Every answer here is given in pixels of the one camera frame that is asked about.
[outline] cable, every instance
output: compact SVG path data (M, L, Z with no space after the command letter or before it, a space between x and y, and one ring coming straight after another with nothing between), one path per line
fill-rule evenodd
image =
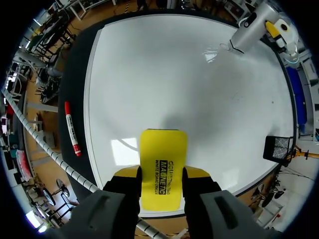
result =
M71 27L73 28L73 29L75 29L75 30L79 30L79 31L82 31L82 30L80 30L80 29L78 29L78 28L76 28L76 27L74 27L73 25L72 25L72 23L70 22L70 16L69 16L69 13L63 8L63 10L65 11L65 13L66 13L66 15L68 16L68 22L70 23L70 25L71 25Z
M244 17L243 19L241 19L241 20L238 22L238 26L240 27L240 26L241 26L241 23L242 23L243 21L246 21L247 18L248 18L248 17Z
M78 29L78 28L74 27L71 22L70 22L70 25L71 25L71 27L72 27L73 29L82 31L81 29Z
M289 61L289 60L287 60L286 58L284 58L288 63L290 63L290 64L296 64L296 63L298 63L298 61L299 61L299 57L298 57L298 59L295 61L295 62L291 62L291 61Z
M296 176L298 176L298 177L308 178L308 179L314 181L314 179L312 179L312 178L310 178L310 177L307 177L307 176L304 176L304 175L299 175L299 174L297 174L297 173L285 173L285 172L280 172L279 174L291 174L291 175L296 175Z

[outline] black wire basket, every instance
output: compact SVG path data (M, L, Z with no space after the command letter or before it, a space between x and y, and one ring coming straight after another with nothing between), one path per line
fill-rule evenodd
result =
M263 158L287 167L293 156L293 137L267 136Z

